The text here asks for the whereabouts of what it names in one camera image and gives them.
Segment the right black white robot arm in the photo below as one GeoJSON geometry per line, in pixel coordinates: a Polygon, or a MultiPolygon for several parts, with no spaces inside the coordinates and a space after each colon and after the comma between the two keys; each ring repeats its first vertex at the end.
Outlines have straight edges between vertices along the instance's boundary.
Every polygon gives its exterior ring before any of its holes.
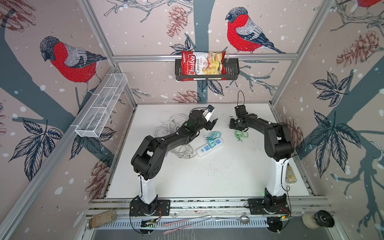
{"type": "Polygon", "coordinates": [[[288,187],[286,186],[286,172],[289,159],[293,156],[294,146],[289,126],[286,123],[272,123],[260,118],[256,114],[248,113],[245,105],[235,107],[237,118],[231,118],[230,129],[246,132],[254,129],[264,135],[264,149],[268,157],[275,162],[265,188],[263,199],[264,210],[274,214],[280,210],[290,214],[288,206],[288,187]]]}

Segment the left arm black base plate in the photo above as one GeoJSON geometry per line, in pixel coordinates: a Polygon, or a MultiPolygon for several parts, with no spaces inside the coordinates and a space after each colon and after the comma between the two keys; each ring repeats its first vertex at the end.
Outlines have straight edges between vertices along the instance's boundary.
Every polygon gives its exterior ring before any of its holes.
{"type": "Polygon", "coordinates": [[[130,217],[169,216],[170,208],[170,200],[158,200],[156,198],[150,204],[146,204],[140,199],[134,199],[130,203],[130,217]]]}

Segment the white blue power strip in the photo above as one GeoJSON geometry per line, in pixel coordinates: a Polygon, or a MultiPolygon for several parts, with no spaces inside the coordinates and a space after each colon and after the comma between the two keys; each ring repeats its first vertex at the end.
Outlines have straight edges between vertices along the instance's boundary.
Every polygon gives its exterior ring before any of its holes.
{"type": "Polygon", "coordinates": [[[195,150],[197,156],[199,158],[203,158],[207,154],[210,154],[211,152],[215,151],[216,149],[220,148],[223,145],[223,139],[217,138],[214,140],[215,145],[211,147],[209,144],[205,144],[202,147],[195,150]]]}

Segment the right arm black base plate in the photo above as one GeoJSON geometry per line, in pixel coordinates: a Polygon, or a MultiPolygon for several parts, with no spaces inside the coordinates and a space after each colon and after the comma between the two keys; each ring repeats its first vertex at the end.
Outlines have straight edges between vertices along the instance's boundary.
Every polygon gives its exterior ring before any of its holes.
{"type": "Polygon", "coordinates": [[[263,198],[248,199],[247,206],[251,215],[289,215],[291,213],[287,199],[284,198],[272,201],[263,198]]]}

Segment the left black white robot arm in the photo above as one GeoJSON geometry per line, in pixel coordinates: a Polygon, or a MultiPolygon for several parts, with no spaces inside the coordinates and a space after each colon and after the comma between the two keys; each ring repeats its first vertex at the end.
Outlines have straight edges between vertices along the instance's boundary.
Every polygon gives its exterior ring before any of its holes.
{"type": "Polygon", "coordinates": [[[212,130],[217,122],[217,119],[210,120],[214,110],[212,105],[206,108],[194,108],[190,111],[187,121],[176,132],[164,137],[144,138],[131,160],[134,171],[140,178],[141,193],[134,202],[139,204],[141,214],[152,215],[158,207],[155,177],[161,170],[166,154],[177,147],[191,143],[202,129],[212,130]]]}

